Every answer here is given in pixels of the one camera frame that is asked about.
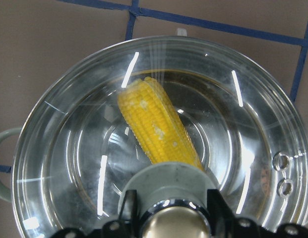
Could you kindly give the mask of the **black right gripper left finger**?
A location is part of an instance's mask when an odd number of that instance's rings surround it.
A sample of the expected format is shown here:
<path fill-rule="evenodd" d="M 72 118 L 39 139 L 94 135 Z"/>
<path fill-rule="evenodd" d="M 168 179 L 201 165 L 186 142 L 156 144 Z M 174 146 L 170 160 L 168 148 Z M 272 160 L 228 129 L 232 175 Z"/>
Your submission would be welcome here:
<path fill-rule="evenodd" d="M 119 216 L 102 227 L 103 238 L 136 238 L 138 233 L 138 200 L 136 190 L 125 192 Z"/>

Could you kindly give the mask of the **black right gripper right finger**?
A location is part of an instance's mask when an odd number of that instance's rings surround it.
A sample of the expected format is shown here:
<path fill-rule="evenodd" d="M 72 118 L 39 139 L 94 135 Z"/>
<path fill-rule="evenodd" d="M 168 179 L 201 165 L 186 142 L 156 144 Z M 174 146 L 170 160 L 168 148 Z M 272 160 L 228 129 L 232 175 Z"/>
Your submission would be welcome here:
<path fill-rule="evenodd" d="M 236 218 L 217 189 L 207 191 L 207 211 L 213 237 L 236 237 Z"/>

